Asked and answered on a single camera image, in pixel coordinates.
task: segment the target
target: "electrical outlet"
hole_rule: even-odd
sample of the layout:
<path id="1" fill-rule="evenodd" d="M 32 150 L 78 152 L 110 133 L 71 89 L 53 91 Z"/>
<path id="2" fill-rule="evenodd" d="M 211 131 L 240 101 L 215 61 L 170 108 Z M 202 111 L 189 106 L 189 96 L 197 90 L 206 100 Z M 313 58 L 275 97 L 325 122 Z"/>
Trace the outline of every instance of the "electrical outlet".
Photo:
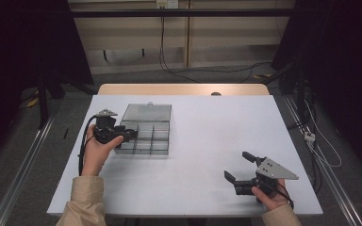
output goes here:
<path id="1" fill-rule="evenodd" d="M 156 0 L 157 8 L 167 8 L 167 0 Z"/>
<path id="2" fill-rule="evenodd" d="M 168 0 L 167 8 L 178 8 L 178 0 Z"/>

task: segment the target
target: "beige sleeve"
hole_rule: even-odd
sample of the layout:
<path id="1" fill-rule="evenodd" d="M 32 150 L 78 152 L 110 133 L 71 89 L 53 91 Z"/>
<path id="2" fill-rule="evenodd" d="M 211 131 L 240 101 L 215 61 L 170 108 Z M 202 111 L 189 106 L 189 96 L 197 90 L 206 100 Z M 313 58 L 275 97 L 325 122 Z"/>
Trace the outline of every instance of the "beige sleeve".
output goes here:
<path id="1" fill-rule="evenodd" d="M 66 203 L 57 225 L 106 225 L 103 195 L 101 177 L 75 177 L 71 200 Z"/>
<path id="2" fill-rule="evenodd" d="M 273 209 L 265 214 L 263 214 L 264 224 L 266 226 L 301 226 L 301 222 L 293 213 L 292 208 L 288 204 L 282 205 L 276 209 Z"/>

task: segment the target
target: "table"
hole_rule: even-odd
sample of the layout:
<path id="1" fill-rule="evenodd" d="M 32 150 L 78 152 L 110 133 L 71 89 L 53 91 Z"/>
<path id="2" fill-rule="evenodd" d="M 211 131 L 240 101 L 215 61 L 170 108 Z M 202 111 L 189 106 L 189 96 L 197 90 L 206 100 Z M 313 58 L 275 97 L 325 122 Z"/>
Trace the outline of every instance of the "table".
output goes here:
<path id="1" fill-rule="evenodd" d="M 137 95 L 119 94 L 123 91 L 130 94 L 133 87 Z M 127 218 L 259 216 L 265 211 L 264 206 L 257 203 L 255 197 L 235 195 L 234 187 L 223 178 L 224 170 L 239 180 L 255 177 L 256 166 L 242 158 L 244 151 L 270 157 L 300 176 L 297 181 L 287 181 L 296 214 L 322 214 L 275 101 L 268 92 L 243 95 L 253 94 L 253 89 L 263 90 L 263 87 L 223 84 L 102 86 L 99 95 L 92 99 L 86 120 L 106 107 L 116 108 L 112 110 L 118 111 L 117 119 L 122 118 L 128 104 L 153 102 L 173 107 L 169 155 L 113 152 L 109 156 L 101 172 L 106 183 L 107 214 Z M 147 95 L 151 91 L 159 95 Z M 208 96 L 214 91 L 223 96 Z M 48 209 L 49 214 L 61 215 L 70 199 L 72 179 L 77 176 L 81 137 L 82 131 Z"/>

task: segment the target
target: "metal rail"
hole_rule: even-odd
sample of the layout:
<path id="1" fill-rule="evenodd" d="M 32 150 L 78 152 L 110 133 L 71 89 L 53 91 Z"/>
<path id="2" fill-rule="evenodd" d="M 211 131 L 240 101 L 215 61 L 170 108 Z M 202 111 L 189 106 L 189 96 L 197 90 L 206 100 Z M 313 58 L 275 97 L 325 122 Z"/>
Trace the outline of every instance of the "metal rail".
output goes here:
<path id="1" fill-rule="evenodd" d="M 23 185 L 28 177 L 29 172 L 32 169 L 32 166 L 35 160 L 38 157 L 41 146 L 45 141 L 46 136 L 51 128 L 52 122 L 55 115 L 58 113 L 59 102 L 55 101 L 52 105 L 52 112 L 46 124 L 40 129 L 31 144 L 31 147 L 28 150 L 28 153 L 25 156 L 25 160 L 17 171 L 16 176 L 11 182 L 10 187 L 8 188 L 7 193 L 5 194 L 3 200 L 0 202 L 0 226 L 6 225 L 8 217 L 11 213 L 11 210 L 14 207 L 14 204 L 17 202 L 17 199 L 22 191 Z"/>
<path id="2" fill-rule="evenodd" d="M 294 103 L 292 98 L 288 98 L 287 96 L 284 97 L 285 102 L 287 104 L 287 107 L 289 108 L 290 114 L 292 115 L 293 119 L 296 123 L 299 123 L 299 116 L 296 112 L 296 104 Z M 300 131 L 303 134 L 303 126 L 300 126 Z M 320 146 L 318 146 L 318 153 L 321 154 L 321 157 L 323 159 L 325 158 L 325 155 L 321 151 Z M 348 193 L 343 188 L 342 184 L 340 183 L 337 176 L 334 174 L 334 171 L 332 168 L 326 166 L 322 161 L 319 160 L 319 158 L 315 158 L 317 164 L 320 166 L 320 171 L 322 176 L 325 178 L 325 181 L 327 182 L 328 186 L 330 187 L 332 193 L 335 196 L 335 199 L 337 200 L 337 203 L 339 204 L 340 210 L 344 214 L 345 218 L 347 219 L 349 225 L 351 226 L 362 226 L 362 219 L 360 218 L 358 211 L 356 210 L 354 203 L 352 202 L 351 198 L 349 197 Z"/>
<path id="3" fill-rule="evenodd" d="M 247 9 L 205 9 L 205 8 L 175 8 L 175 9 L 73 9 L 71 11 L 54 10 L 20 10 L 29 16 L 73 16 L 75 18 L 100 17 L 290 17 L 313 16 L 321 12 L 312 8 L 247 8 Z"/>

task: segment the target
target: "black cable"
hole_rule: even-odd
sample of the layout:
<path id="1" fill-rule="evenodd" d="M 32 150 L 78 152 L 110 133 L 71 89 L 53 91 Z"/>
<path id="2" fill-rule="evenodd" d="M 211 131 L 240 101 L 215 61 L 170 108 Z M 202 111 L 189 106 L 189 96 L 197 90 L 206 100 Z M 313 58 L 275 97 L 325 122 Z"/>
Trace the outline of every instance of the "black cable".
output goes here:
<path id="1" fill-rule="evenodd" d="M 259 185 L 260 185 L 260 186 L 266 186 L 267 188 L 270 188 L 272 191 L 275 191 L 276 193 L 278 193 L 279 195 L 281 195 L 282 197 L 284 197 L 285 199 L 287 199 L 288 202 L 289 202 L 290 207 L 293 209 L 293 208 L 295 207 L 295 204 L 293 203 L 293 200 L 290 198 L 287 189 L 286 189 L 284 186 L 282 186 L 281 184 L 279 184 L 278 182 L 277 182 L 277 184 L 280 185 L 280 186 L 285 190 L 285 192 L 286 192 L 287 194 L 284 194 L 282 191 L 280 191 L 280 190 L 278 190 L 277 188 L 274 188 L 274 187 L 272 187 L 272 186 L 269 186 L 269 185 L 267 185 L 266 183 L 259 182 Z"/>
<path id="2" fill-rule="evenodd" d="M 278 8 L 278 0 L 275 0 L 275 8 Z M 282 35 L 280 32 L 280 27 L 278 26 L 278 17 L 274 17 L 275 18 L 275 24 L 277 25 L 277 31 L 278 31 L 278 35 L 280 36 L 280 40 L 282 39 Z"/>
<path id="3" fill-rule="evenodd" d="M 287 126 L 287 129 L 288 129 L 288 130 L 291 130 L 291 129 L 294 129 L 294 128 L 297 128 L 297 127 L 300 127 L 300 126 L 303 126 L 303 125 L 304 125 L 304 124 L 302 124 L 302 123 L 295 122 L 295 123 Z"/>
<path id="4" fill-rule="evenodd" d="M 310 106 L 310 109 L 312 109 L 312 107 L 313 107 L 313 104 L 312 104 L 313 93 L 310 90 L 309 94 L 307 94 L 306 89 L 305 89 L 306 87 L 307 87 L 307 84 L 304 84 L 304 101 L 307 101 L 308 103 L 310 103 L 309 106 Z M 298 94 L 298 90 L 297 90 L 296 87 L 294 88 L 292 94 Z M 307 110 L 306 105 L 304 105 L 304 109 L 305 109 L 305 111 L 304 111 L 303 119 L 301 119 L 301 117 L 299 117 L 299 121 L 296 123 L 296 126 L 294 126 L 295 124 L 292 124 L 292 125 L 289 126 L 289 127 L 291 127 L 290 129 L 295 128 L 295 127 L 299 127 L 300 125 L 307 125 L 310 122 L 311 117 L 310 117 L 309 111 Z"/>
<path id="5" fill-rule="evenodd" d="M 249 77 L 252 75 L 252 69 L 255 67 L 258 67 L 260 65 L 263 64 L 271 64 L 271 62 L 261 62 L 261 63 L 256 63 L 253 66 L 249 66 L 247 68 L 243 68 L 243 69 L 235 69 L 235 70 L 229 70 L 229 71 L 222 71 L 222 70 L 206 70 L 206 69 L 186 69 L 186 70 L 177 70 L 177 71 L 173 71 L 171 70 L 166 63 L 166 59 L 164 57 L 164 24 L 165 24 L 165 19 L 164 17 L 161 17 L 161 41 L 160 41 L 160 53 L 159 53 L 159 62 L 160 62 L 160 67 L 161 69 L 166 72 L 166 73 L 171 73 L 174 76 L 177 77 L 182 77 L 182 78 L 186 78 L 192 82 L 195 83 L 201 83 L 200 81 L 194 80 L 192 78 L 180 75 L 178 73 L 189 73 L 189 72 L 207 72 L 207 73 L 238 73 L 238 72 L 243 72 L 243 71 L 247 71 L 250 70 L 250 73 L 248 75 L 248 77 L 246 77 L 245 79 L 243 79 L 242 81 L 240 81 L 239 83 L 243 83 L 244 81 L 246 81 L 247 79 L 249 79 Z"/>
<path id="6" fill-rule="evenodd" d="M 313 112 L 313 122 L 316 123 L 317 122 L 317 112 L 316 112 L 316 107 L 314 106 L 314 95 L 313 95 L 313 92 L 311 91 L 311 111 Z M 314 125 L 313 123 L 313 127 L 312 127 L 312 132 L 313 134 L 316 134 L 316 126 Z M 316 142 L 317 140 L 315 140 L 313 142 L 313 150 L 316 150 Z M 322 177 L 321 177 L 321 171 L 320 171 L 320 166 L 319 164 L 317 163 L 316 161 L 316 155 L 314 153 L 311 154 L 312 156 L 312 169 L 313 169 L 313 174 L 314 174 L 314 185 L 313 185 L 313 189 L 314 189 L 314 192 L 317 194 L 320 189 L 321 189 L 321 186 L 322 186 Z"/>
<path id="7" fill-rule="evenodd" d="M 316 193 L 317 186 L 317 172 L 316 172 L 316 159 L 314 158 L 314 154 L 311 154 L 311 170 L 313 172 L 313 184 L 311 186 L 314 189 L 314 193 Z"/>
<path id="8" fill-rule="evenodd" d="M 78 155 L 78 174 L 81 176 L 81 172 L 82 172 L 82 169 L 84 168 L 84 153 L 85 153 L 85 146 L 87 145 L 87 142 L 90 141 L 90 138 L 88 138 L 87 141 L 85 141 L 85 138 L 87 136 L 87 131 L 88 131 L 88 128 L 90 127 L 90 123 L 93 119 L 96 119 L 96 116 L 92 116 L 90 117 L 90 119 L 88 120 L 86 126 L 85 126 L 85 129 L 84 129 L 84 135 L 82 136 L 82 140 L 81 140 L 81 146 L 80 146 L 80 154 Z"/>
<path id="9" fill-rule="evenodd" d="M 166 64 L 166 60 L 164 58 L 164 17 L 161 17 L 161 42 L 160 42 L 160 54 L 159 54 L 159 62 L 160 62 L 160 67 L 161 69 L 166 72 L 166 73 L 171 73 L 172 75 L 176 76 L 176 77 L 182 77 L 182 78 L 186 78 L 188 79 L 189 81 L 192 81 L 192 82 L 195 82 L 195 83 L 201 83 L 197 80 L 194 80 L 192 78 L 189 78 L 189 77 L 186 77 L 186 76 L 183 76 L 183 75 L 179 75 L 179 74 L 176 74 L 174 73 L 172 70 L 169 69 L 169 67 L 167 66 Z"/>
<path id="10" fill-rule="evenodd" d="M 335 3 L 335 0 L 332 0 L 331 6 L 329 7 L 328 12 L 327 12 L 327 14 L 324 16 L 324 23 L 323 23 L 323 25 L 322 25 L 322 30 L 321 30 L 321 32 L 320 32 L 320 36 L 319 36 L 318 41 L 317 41 L 317 45 L 316 45 L 317 47 L 319 47 L 319 45 L 321 44 L 321 41 L 322 41 L 322 38 L 323 38 L 323 36 L 324 36 L 325 30 L 326 30 L 326 28 L 327 28 L 327 24 L 328 24 L 328 21 L 329 21 L 329 18 L 330 18 L 331 11 L 332 11 L 332 8 L 333 8 L 333 6 L 334 6 L 334 3 Z"/>

